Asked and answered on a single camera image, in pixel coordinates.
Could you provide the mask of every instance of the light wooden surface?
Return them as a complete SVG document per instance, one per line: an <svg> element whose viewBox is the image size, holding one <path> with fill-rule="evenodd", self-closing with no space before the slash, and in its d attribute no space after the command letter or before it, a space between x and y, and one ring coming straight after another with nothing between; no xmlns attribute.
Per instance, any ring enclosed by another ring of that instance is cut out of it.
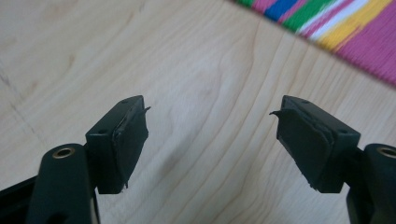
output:
<svg viewBox="0 0 396 224"><path fill-rule="evenodd" d="M142 94L149 138L103 223L348 223L309 188L268 114L305 98L396 145L396 91L225 0L0 2L0 189Z"/></svg>

